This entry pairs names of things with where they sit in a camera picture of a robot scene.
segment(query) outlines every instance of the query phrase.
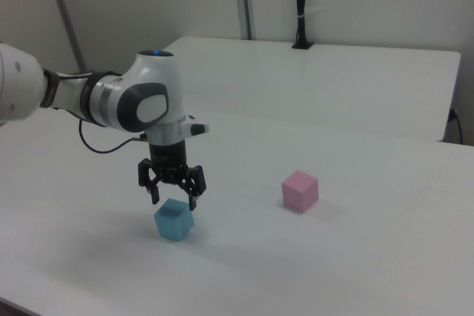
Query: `blue cube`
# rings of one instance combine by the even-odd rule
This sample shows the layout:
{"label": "blue cube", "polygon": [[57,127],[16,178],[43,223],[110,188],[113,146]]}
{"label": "blue cube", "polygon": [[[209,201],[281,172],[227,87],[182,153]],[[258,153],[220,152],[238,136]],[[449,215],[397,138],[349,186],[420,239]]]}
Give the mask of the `blue cube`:
{"label": "blue cube", "polygon": [[182,241],[194,226],[193,214],[188,203],[168,199],[155,213],[160,235],[174,241]]}

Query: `cube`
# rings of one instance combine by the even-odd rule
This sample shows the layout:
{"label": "cube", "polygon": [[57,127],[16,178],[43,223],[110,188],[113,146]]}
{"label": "cube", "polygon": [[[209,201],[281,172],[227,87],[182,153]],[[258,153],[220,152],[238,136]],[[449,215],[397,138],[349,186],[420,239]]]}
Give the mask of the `cube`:
{"label": "cube", "polygon": [[281,183],[283,202],[299,212],[305,212],[319,198],[318,179],[300,170]]}
{"label": "cube", "polygon": [[155,213],[158,232],[164,238],[182,241],[194,226],[193,214],[188,203],[168,199]]}

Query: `white wall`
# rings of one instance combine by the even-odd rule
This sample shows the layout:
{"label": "white wall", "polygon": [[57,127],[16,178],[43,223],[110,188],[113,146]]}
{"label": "white wall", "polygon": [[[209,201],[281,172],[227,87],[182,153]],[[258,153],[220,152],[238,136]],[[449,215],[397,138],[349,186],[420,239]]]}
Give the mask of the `white wall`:
{"label": "white wall", "polygon": [[87,67],[124,72],[181,36],[241,38],[237,0],[65,0]]}
{"label": "white wall", "polygon": [[0,39],[45,68],[78,71],[56,0],[0,0]]}
{"label": "white wall", "polygon": [[[296,0],[251,2],[256,39],[294,41]],[[465,142],[474,144],[474,0],[306,0],[306,5],[324,7],[307,17],[308,38],[318,43],[460,52],[453,106]],[[458,141],[455,125],[447,137]]]}

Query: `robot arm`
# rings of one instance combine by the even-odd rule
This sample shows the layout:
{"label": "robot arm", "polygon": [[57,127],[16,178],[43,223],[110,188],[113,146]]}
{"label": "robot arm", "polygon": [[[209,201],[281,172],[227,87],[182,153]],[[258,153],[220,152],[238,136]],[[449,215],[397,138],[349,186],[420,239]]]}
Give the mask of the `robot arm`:
{"label": "robot arm", "polygon": [[0,43],[0,123],[26,118],[37,107],[53,107],[99,126],[144,132],[150,159],[138,165],[138,184],[147,188],[154,204],[159,200],[158,182],[178,185],[193,210],[206,183],[201,166],[188,167],[184,139],[206,133],[209,127],[186,116],[182,100],[172,53],[141,51],[124,75],[61,75]]}

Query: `table surface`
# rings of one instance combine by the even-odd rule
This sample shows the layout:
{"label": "table surface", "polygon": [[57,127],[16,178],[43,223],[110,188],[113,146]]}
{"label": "table surface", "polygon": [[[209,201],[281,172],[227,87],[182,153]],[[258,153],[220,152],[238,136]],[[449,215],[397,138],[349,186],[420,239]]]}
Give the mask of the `table surface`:
{"label": "table surface", "polygon": [[444,137],[461,57],[190,37],[166,50],[191,107],[427,141]]}
{"label": "table surface", "polygon": [[[211,126],[187,140],[208,188],[179,243],[137,185],[146,144],[95,155],[54,110],[2,127],[0,295],[44,316],[472,314],[472,147],[187,113]],[[282,205],[296,169],[319,179],[304,214]]]}

